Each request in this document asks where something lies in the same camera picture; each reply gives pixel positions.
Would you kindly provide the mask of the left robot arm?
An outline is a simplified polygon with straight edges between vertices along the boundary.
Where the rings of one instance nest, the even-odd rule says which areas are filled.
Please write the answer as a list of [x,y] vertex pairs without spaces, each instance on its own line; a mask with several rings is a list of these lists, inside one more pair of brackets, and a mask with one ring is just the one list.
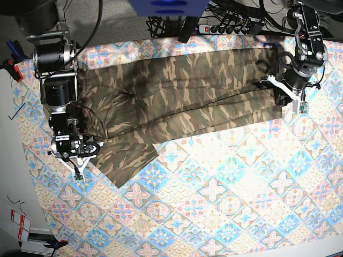
[[328,58],[327,48],[323,42],[319,27],[319,16],[315,9],[302,2],[289,6],[287,21],[294,29],[280,26],[265,10],[264,2],[259,1],[259,7],[265,18],[275,28],[293,34],[295,37],[295,55],[284,51],[279,54],[279,64],[285,68],[282,74],[268,75],[260,78],[260,82],[269,82],[278,88],[280,104],[287,105],[293,102],[293,112],[307,114],[309,103],[305,100],[305,89],[320,89],[320,82],[314,84],[309,80],[319,68],[325,68]]

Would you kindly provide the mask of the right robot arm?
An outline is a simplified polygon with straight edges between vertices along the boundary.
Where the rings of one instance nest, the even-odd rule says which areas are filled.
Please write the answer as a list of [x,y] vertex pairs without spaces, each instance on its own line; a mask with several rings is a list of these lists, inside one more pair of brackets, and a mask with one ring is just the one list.
[[40,83],[41,101],[51,108],[51,152],[61,161],[75,158],[82,165],[96,156],[100,146],[78,131],[79,120],[71,106],[78,99],[77,56],[81,51],[56,1],[23,1],[15,18],[34,45],[34,75]]

